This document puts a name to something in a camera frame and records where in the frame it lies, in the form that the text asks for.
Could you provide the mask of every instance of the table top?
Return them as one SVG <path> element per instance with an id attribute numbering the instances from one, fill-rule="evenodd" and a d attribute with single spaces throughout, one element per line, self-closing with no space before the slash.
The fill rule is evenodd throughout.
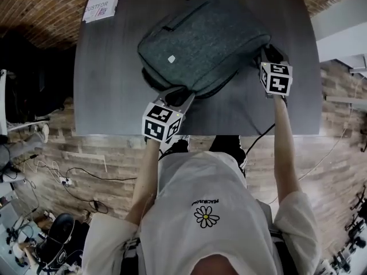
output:
<path id="1" fill-rule="evenodd" d="M 293 134 L 318 134 L 321 77 L 317 46 L 303 0 L 239 0 L 289 56 L 293 84 L 288 111 Z M 114 17 L 81 23 L 74 104 L 78 135 L 140 135 L 142 115 L 157 93 L 141 74 L 137 46 L 144 34 L 184 0 L 119 0 Z M 258 70 L 249 69 L 216 95 L 195 100 L 180 134 L 258 135 L 274 123 Z"/>

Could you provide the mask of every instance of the flower print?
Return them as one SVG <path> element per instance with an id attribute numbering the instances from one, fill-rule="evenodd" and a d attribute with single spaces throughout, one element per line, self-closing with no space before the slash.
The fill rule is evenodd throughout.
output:
<path id="1" fill-rule="evenodd" d="M 207 226 L 212 227 L 217 224 L 219 220 L 219 216 L 212 215 L 212 207 L 208 206 L 207 208 L 201 206 L 200 208 L 196 208 L 196 212 L 194 213 L 197 223 L 200 223 L 201 228 L 206 228 Z"/>

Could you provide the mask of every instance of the backpack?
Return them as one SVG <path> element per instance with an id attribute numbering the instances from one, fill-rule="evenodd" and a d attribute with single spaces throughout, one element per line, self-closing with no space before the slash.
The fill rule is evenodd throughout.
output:
<path id="1" fill-rule="evenodd" d="M 270 39 L 235 0 L 188 0 L 143 37 L 138 54 L 152 88 L 181 86 L 205 99 L 248 66 Z"/>

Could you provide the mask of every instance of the white t-shirt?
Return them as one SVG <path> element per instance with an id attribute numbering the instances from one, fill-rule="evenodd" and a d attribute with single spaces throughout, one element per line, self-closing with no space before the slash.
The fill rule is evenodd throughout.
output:
<path id="1" fill-rule="evenodd" d="M 268 223 L 234 158 L 178 153 L 159 162 L 158 195 L 139 234 L 147 275 L 187 275 L 202 258 L 226 257 L 242 274 L 282 274 Z M 314 274 L 321 251 L 309 199 L 288 195 L 274 220 L 299 274 Z M 122 246 L 138 227 L 96 214 L 83 254 L 83 274 L 120 274 Z"/>

